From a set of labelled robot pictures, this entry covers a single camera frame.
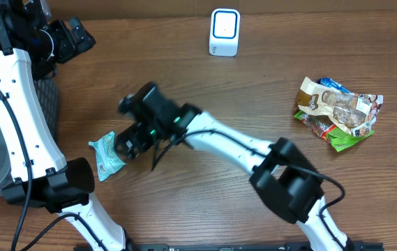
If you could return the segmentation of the light teal snack packet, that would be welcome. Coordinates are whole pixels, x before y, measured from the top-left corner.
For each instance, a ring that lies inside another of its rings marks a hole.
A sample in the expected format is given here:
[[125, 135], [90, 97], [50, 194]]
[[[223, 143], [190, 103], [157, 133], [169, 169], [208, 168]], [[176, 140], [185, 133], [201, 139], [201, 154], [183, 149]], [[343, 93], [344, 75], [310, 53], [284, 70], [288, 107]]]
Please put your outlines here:
[[114, 150], [114, 140], [115, 133], [111, 131], [98, 141], [89, 142], [89, 146], [96, 152], [96, 166], [100, 182], [117, 173], [126, 164]]

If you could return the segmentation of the green snack packet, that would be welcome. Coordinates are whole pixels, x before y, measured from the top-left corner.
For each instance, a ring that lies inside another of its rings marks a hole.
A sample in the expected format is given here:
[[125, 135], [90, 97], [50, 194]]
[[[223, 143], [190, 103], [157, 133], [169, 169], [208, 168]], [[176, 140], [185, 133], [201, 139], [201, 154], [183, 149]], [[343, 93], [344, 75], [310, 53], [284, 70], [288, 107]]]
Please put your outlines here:
[[343, 151], [363, 139], [370, 137], [375, 131], [371, 130], [366, 136], [355, 137], [341, 130], [328, 116], [312, 116], [298, 111], [294, 118], [300, 120], [320, 139], [329, 143], [337, 152]]

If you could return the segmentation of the blue snack bar wrapper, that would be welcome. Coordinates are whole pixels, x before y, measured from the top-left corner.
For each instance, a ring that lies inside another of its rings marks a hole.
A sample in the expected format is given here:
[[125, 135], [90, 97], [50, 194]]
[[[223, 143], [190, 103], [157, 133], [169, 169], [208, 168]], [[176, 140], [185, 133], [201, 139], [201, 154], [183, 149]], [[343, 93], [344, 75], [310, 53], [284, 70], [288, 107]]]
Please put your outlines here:
[[325, 87], [336, 89], [342, 93], [350, 93], [350, 91], [348, 89], [346, 89], [342, 84], [336, 82], [335, 80], [333, 80], [329, 77], [319, 78], [316, 82], [318, 84], [325, 86]]

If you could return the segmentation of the beige brown cookie bag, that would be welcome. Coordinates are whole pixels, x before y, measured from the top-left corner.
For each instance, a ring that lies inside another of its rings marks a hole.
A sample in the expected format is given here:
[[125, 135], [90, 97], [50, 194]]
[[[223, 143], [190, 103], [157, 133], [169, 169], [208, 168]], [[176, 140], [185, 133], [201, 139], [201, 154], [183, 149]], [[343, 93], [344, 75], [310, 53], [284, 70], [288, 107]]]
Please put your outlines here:
[[353, 137], [370, 134], [383, 103], [382, 95], [343, 93], [308, 77], [303, 80], [297, 96], [297, 106], [301, 111], [312, 116], [327, 116]]

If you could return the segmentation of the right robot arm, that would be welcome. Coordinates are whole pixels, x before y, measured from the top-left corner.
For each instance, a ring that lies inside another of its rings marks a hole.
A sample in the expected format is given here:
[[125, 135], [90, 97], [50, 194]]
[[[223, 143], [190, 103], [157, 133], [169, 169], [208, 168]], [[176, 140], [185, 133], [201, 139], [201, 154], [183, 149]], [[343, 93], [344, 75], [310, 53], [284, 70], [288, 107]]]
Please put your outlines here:
[[322, 182], [339, 182], [319, 173], [288, 139], [275, 142], [245, 135], [192, 104], [178, 105], [154, 82], [124, 97], [121, 114], [134, 123], [121, 132], [114, 149], [131, 160], [153, 149], [152, 165], [173, 147], [185, 144], [213, 154], [244, 170], [263, 204], [282, 220], [298, 225], [312, 250], [353, 250], [354, 243], [334, 222], [328, 208], [338, 203], [324, 198]]

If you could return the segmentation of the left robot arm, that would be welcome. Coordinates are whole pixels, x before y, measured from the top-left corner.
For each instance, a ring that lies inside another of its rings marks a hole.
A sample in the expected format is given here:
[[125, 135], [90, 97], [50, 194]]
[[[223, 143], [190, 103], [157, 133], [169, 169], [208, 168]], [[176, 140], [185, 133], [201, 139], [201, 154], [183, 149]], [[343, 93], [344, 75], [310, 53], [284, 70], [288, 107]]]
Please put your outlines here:
[[125, 230], [102, 207], [87, 159], [65, 159], [34, 83], [95, 45], [76, 17], [53, 20], [44, 1], [0, 1], [0, 129], [12, 182], [9, 204], [45, 208], [69, 221], [93, 250], [129, 250]]

